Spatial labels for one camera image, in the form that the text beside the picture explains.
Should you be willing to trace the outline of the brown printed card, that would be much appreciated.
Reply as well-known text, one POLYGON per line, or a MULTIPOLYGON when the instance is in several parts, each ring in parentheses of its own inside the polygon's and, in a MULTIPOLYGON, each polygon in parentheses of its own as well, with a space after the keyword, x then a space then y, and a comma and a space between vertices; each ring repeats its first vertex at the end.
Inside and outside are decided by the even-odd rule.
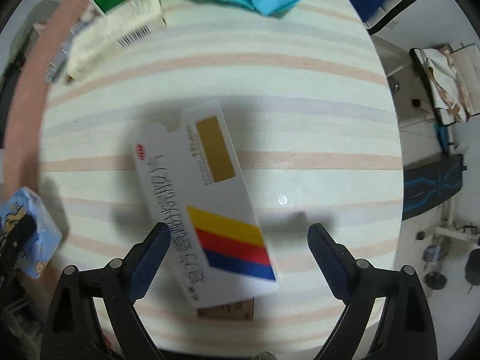
POLYGON ((254 316, 255 299, 197 309, 197 316, 204 320, 251 321, 254 316))

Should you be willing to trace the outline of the white medicine box colour stripes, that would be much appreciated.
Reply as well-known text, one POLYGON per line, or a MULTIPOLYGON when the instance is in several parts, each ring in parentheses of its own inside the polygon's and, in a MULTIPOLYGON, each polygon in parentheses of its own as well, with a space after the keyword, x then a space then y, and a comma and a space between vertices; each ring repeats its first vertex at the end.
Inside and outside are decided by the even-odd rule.
POLYGON ((193 308, 278 290, 218 102, 185 109, 172 132, 144 126, 133 158, 151 219, 170 228, 168 260, 193 308))

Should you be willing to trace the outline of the pink brown table cloth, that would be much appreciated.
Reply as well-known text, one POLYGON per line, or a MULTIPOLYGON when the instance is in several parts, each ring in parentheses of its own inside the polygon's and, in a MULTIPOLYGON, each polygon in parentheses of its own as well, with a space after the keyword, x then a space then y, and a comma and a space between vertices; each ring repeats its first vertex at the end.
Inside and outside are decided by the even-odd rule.
POLYGON ((39 136, 49 84, 47 69, 88 0, 63 0, 47 21, 16 84, 4 139, 2 196, 17 189, 38 189, 39 136))

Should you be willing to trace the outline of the cream long carton box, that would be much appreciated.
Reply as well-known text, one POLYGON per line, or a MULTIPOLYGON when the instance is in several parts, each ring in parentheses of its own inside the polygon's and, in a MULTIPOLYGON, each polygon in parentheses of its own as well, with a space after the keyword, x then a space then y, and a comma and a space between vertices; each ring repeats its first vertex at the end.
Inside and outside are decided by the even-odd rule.
POLYGON ((126 0, 75 35, 66 75, 81 80, 103 60, 165 29, 160 0, 126 0))

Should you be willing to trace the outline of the silver blister pill pack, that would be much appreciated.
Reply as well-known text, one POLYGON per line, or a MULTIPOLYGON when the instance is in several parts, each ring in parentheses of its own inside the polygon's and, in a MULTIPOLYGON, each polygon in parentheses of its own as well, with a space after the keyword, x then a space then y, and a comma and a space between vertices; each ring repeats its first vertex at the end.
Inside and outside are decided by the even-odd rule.
POLYGON ((72 46, 74 37, 80 32, 78 25, 70 28, 68 36, 60 43, 59 50, 50 61, 46 70, 45 81, 47 84, 53 84, 58 80, 60 73, 65 67, 68 59, 68 53, 72 46))

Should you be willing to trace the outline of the blue tissue pack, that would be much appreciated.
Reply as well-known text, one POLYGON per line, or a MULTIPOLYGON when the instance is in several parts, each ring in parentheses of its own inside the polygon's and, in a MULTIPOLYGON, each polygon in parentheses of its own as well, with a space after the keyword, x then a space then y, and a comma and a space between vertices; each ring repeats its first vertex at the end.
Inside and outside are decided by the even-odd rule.
POLYGON ((37 279, 62 240, 43 200, 22 187, 1 206, 1 282, 15 271, 37 279))

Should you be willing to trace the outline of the black blue patterned panel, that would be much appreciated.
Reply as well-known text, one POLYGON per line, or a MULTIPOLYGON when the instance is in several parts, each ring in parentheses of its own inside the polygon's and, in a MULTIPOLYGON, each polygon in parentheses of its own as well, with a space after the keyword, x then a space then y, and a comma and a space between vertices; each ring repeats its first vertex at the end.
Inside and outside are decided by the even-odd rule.
POLYGON ((403 172, 402 220, 442 205, 463 186, 464 156, 455 154, 403 172))

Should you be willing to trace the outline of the beige chair with bags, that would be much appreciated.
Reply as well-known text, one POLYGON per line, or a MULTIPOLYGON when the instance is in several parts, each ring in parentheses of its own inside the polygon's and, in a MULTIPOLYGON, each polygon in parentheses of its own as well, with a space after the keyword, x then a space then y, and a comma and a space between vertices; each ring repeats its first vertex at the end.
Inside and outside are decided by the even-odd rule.
POLYGON ((479 115, 479 47, 452 49, 448 43, 409 51, 437 123, 467 123, 479 115))

